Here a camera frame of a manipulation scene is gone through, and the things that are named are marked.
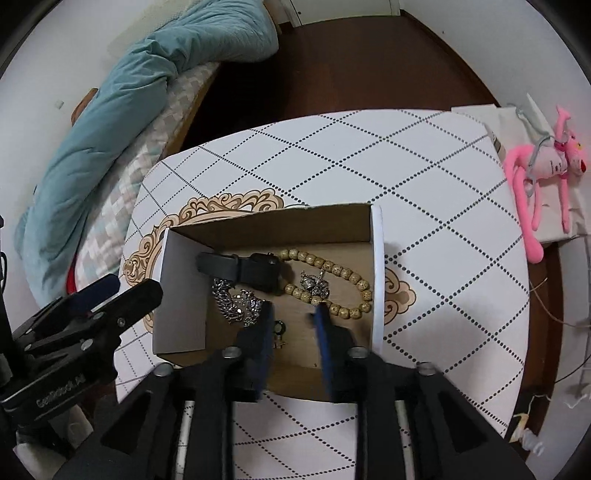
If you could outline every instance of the cardboard box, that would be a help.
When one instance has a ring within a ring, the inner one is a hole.
[[[210,293],[211,278],[197,270],[200,252],[278,255],[284,248],[297,248],[331,260],[369,281],[374,292],[372,311],[359,320],[334,320],[349,328],[359,345],[380,353],[385,275],[382,213],[380,207],[365,203],[292,207],[167,230],[152,276],[164,291],[162,304],[154,312],[154,353],[178,365],[192,365],[204,361],[212,351],[231,345],[241,328],[237,323],[229,325],[219,313]],[[302,270],[319,272],[300,261],[285,262],[281,286],[299,286]],[[361,303],[360,292],[351,282],[329,273],[324,278],[330,285],[329,300],[348,308]],[[315,331],[308,317],[314,307],[284,293],[255,294],[270,300],[275,318],[287,326],[285,345],[274,350],[268,389],[294,398],[327,400]]]

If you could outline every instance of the ornate beige pattern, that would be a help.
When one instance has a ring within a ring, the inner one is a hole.
[[[410,285],[400,281],[389,268],[386,268],[385,294],[384,325],[394,320],[396,315],[405,313],[417,301],[417,294]]]
[[[273,189],[251,190],[248,193],[223,193],[214,197],[192,198],[181,208],[178,215],[165,217],[159,225],[139,242],[136,252],[130,255],[123,266],[123,275],[129,286],[151,278],[154,264],[162,250],[162,239],[167,228],[188,223],[205,222],[214,218],[229,218],[251,212],[264,212],[283,208],[281,197]],[[144,318],[146,329],[152,331],[152,316]]]

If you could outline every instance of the diamond pattern tablecloth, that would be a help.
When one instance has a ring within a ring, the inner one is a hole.
[[[169,157],[139,193],[122,288],[150,276],[166,226],[235,209],[345,202],[383,210],[384,358],[409,367],[434,362],[505,433],[527,351],[527,263],[493,145],[466,116],[329,113]],[[115,354],[120,398],[160,362],[150,329],[148,320],[123,335]],[[237,478],[353,478],[354,406],[269,393],[259,404],[238,404],[235,423]]]

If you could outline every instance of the silver chain bracelet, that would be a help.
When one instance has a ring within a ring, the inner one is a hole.
[[[233,284],[221,278],[213,279],[212,295],[217,308],[228,323],[243,322],[245,327],[254,325],[261,313],[262,300],[249,290],[230,294]]]

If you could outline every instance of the white door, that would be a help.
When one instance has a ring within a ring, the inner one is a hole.
[[[334,18],[400,14],[398,0],[291,0],[291,4],[302,25]]]

